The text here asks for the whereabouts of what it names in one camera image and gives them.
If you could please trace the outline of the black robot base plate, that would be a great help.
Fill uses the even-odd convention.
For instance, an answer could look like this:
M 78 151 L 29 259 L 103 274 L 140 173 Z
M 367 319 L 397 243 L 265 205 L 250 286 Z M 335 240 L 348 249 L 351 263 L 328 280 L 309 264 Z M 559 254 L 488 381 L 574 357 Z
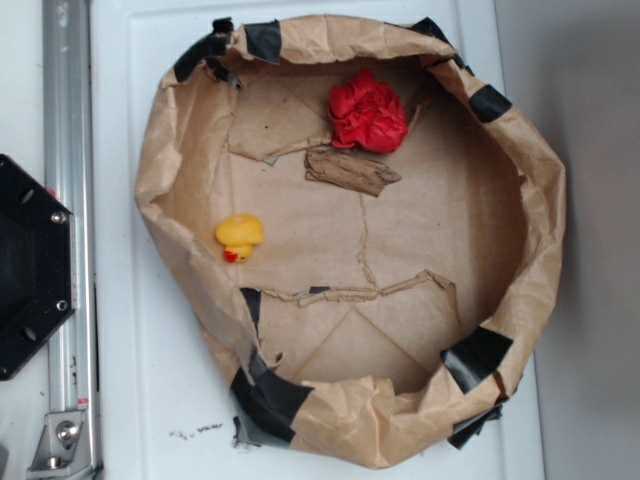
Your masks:
M 9 381 L 75 311 L 73 214 L 1 156 L 1 379 Z

